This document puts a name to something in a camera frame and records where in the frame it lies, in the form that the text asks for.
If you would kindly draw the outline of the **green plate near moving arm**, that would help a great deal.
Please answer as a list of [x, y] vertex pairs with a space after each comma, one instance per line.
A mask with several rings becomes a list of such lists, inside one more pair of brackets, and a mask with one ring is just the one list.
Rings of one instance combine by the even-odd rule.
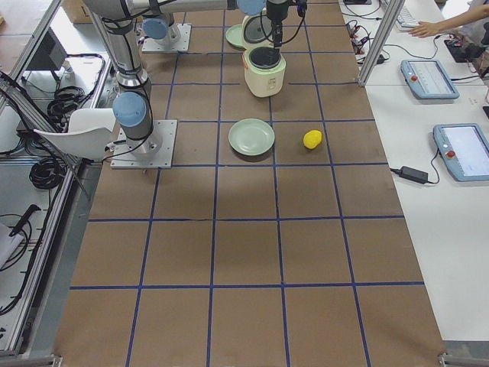
[[228, 142], [240, 154], [258, 156], [269, 151], [275, 142], [272, 127], [260, 119], [242, 119], [229, 130]]

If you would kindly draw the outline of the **person's hand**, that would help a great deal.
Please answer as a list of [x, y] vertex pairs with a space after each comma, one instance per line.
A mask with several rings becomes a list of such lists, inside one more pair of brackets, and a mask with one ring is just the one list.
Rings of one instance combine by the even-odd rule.
[[436, 36], [439, 32], [440, 30], [437, 23], [420, 22], [409, 31], [409, 34], [414, 37], [425, 38]]

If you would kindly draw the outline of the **moving arm base plate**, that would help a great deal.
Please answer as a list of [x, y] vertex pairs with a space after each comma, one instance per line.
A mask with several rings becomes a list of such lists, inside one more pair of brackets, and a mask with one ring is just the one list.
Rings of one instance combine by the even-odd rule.
[[118, 140], [112, 153], [110, 167], [113, 169], [168, 169], [172, 167], [176, 139], [177, 120], [153, 120], [153, 132], [144, 143], [126, 137], [120, 128]]

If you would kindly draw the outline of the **idle arm base plate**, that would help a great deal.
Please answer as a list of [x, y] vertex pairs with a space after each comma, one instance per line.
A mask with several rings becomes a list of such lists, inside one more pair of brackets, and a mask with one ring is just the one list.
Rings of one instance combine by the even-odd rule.
[[145, 40], [142, 52], [146, 54], [179, 53], [187, 52], [191, 35], [191, 24], [174, 23], [168, 26], [166, 23], [146, 21], [143, 23]]

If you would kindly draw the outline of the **green plate near idle arm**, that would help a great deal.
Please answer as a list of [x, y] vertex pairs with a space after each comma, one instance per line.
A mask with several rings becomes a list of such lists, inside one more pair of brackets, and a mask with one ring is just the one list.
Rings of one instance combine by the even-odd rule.
[[231, 46], [243, 50], [245, 47], [242, 41], [242, 24], [231, 26], [225, 32], [225, 39]]

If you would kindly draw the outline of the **moving silver robot arm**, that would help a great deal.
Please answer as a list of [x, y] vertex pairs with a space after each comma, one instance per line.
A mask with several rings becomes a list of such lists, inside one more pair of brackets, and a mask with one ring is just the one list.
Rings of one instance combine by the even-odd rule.
[[275, 47], [283, 43], [282, 23], [292, 1], [86, 1], [102, 22], [100, 34], [107, 38], [121, 94], [113, 111], [126, 137], [128, 152], [148, 158], [160, 150], [162, 138], [154, 131], [150, 103], [151, 82], [141, 63], [134, 24], [139, 17], [152, 21], [171, 20], [174, 12], [238, 9], [247, 15], [265, 14], [271, 21]]

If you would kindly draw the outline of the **person's forearm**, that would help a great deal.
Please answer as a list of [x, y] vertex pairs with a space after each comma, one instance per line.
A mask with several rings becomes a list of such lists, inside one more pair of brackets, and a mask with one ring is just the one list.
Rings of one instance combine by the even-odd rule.
[[488, 17], [488, 4], [479, 5], [477, 7], [470, 8], [466, 12], [457, 15], [453, 18], [446, 19], [444, 21], [439, 22], [436, 32], [441, 33], [443, 31], [447, 31], [452, 28], [461, 27], [465, 24], [470, 24], [487, 17]]

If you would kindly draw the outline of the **idle silver robot arm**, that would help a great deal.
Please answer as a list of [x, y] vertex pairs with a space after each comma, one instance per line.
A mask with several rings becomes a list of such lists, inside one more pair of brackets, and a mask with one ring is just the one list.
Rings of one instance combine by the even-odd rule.
[[145, 15], [143, 17], [142, 28], [149, 38], [159, 42], [173, 43], [181, 37], [173, 13]]

